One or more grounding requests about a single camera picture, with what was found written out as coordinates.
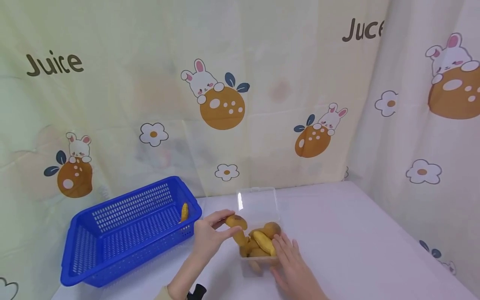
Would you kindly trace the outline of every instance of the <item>hand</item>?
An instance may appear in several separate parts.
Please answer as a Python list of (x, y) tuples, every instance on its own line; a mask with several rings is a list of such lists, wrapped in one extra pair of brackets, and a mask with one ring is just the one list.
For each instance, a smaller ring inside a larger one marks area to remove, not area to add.
[(225, 218), (233, 214), (235, 214), (233, 210), (224, 209), (206, 216), (203, 220), (196, 221), (192, 254), (205, 262), (209, 262), (225, 240), (242, 231), (240, 226), (224, 231), (216, 231), (217, 228), (225, 223)]
[(310, 268), (300, 255), (296, 240), (290, 242), (287, 235), (275, 235), (273, 239), (278, 260), (283, 267), (285, 279), (276, 268), (271, 268), (275, 281), (285, 294), (293, 300), (328, 300)]
[(192, 253), (183, 262), (180, 270), (167, 286), (172, 299), (186, 299), (193, 283), (220, 249), (221, 244), (242, 230), (240, 226), (236, 226), (225, 231), (216, 231), (225, 223), (225, 218), (234, 213), (232, 210), (224, 209), (195, 222), (193, 227), (195, 240)]

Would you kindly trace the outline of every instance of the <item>orange fruit illustration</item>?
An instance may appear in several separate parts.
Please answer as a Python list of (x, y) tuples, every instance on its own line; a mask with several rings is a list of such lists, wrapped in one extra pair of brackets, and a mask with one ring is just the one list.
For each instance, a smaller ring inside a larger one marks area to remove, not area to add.
[(66, 162), (61, 166), (57, 176), (60, 192), (70, 198), (88, 195), (92, 189), (92, 166), (80, 158), (75, 163)]
[(239, 92), (225, 86), (220, 92), (214, 89), (205, 93), (206, 101), (200, 105), (204, 121), (218, 130), (231, 129), (245, 116), (245, 101)]
[(314, 129), (312, 124), (315, 115), (310, 115), (307, 120), (307, 127), (296, 126), (294, 131), (300, 132), (295, 142), (295, 153), (300, 157), (315, 157), (325, 151), (330, 144), (331, 136), (327, 134), (328, 129), (321, 127)]
[(480, 115), (480, 68), (466, 72), (455, 68), (443, 73), (428, 96), (430, 111), (438, 116), (465, 120)]

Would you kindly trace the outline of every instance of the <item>left hand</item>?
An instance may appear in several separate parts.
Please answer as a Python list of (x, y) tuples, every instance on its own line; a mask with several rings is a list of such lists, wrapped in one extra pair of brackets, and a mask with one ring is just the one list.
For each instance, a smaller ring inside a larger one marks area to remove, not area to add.
[(205, 263), (217, 253), (222, 243), (233, 237), (239, 231), (240, 226), (235, 226), (224, 231), (216, 231), (225, 223), (225, 218), (234, 215), (233, 210), (224, 209), (216, 211), (203, 220), (198, 220), (194, 225), (194, 238), (192, 254), (202, 259)]

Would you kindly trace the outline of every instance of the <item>cartoon rabbit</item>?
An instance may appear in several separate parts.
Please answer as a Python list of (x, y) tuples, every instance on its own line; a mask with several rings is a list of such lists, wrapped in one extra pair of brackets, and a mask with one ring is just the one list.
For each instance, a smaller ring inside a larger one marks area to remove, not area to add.
[(461, 46), (462, 35), (453, 33), (447, 42), (447, 47), (442, 48), (439, 45), (430, 47), (425, 53), (426, 57), (432, 59), (432, 84), (440, 82), (443, 73), (454, 68), (462, 68), (462, 71), (470, 72), (480, 66), (480, 62), (472, 60), (468, 51)]
[(197, 97), (198, 104), (203, 104), (207, 100), (205, 97), (206, 92), (212, 88), (217, 92), (221, 92), (225, 86), (206, 71), (205, 64), (201, 59), (196, 59), (193, 64), (196, 72), (192, 74), (188, 70), (182, 71), (181, 78), (190, 84), (190, 89)]
[(69, 162), (75, 163), (76, 157), (81, 158), (84, 163), (92, 161), (90, 157), (90, 146), (92, 139), (88, 135), (84, 135), (80, 140), (77, 140), (77, 136), (73, 132), (67, 132), (67, 139), (70, 142), (70, 158)]
[(338, 105), (336, 103), (330, 103), (328, 108), (328, 112), (318, 120), (318, 123), (313, 125), (313, 129), (318, 130), (324, 126), (328, 129), (327, 134), (332, 136), (335, 134), (335, 129), (340, 123), (340, 119), (347, 114), (348, 109), (343, 108), (337, 112), (336, 109), (338, 108)]

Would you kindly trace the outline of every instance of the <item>blue leaf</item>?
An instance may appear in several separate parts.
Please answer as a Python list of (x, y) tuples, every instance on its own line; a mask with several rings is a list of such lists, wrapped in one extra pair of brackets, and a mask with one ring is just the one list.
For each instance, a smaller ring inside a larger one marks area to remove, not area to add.
[(307, 119), (307, 126), (310, 126), (313, 124), (313, 121), (315, 121), (315, 115), (309, 115)]
[(233, 76), (232, 73), (230, 72), (227, 72), (225, 74), (225, 82), (230, 85), (230, 87), (234, 87), (235, 86), (235, 76)]
[(57, 162), (61, 165), (67, 162), (67, 157), (65, 155), (65, 152), (61, 150), (57, 152)]
[(43, 175), (45, 175), (47, 177), (50, 177), (50, 176), (55, 175), (59, 170), (60, 170), (59, 167), (51, 166), (51, 167), (46, 168), (45, 171), (43, 171)]
[(305, 130), (305, 126), (303, 125), (298, 125), (298, 126), (295, 126), (295, 128), (293, 129), (295, 132), (302, 132)]
[(427, 243), (424, 241), (420, 240), (420, 245), (425, 248), (426, 251), (430, 252), (430, 248), (428, 248)]
[(439, 259), (440, 257), (442, 257), (442, 253), (438, 249), (432, 249), (432, 255), (436, 259)]
[(250, 89), (250, 85), (248, 83), (244, 82), (242, 84), (239, 84), (239, 86), (237, 87), (237, 92), (246, 93), (246, 92), (248, 92), (249, 89)]

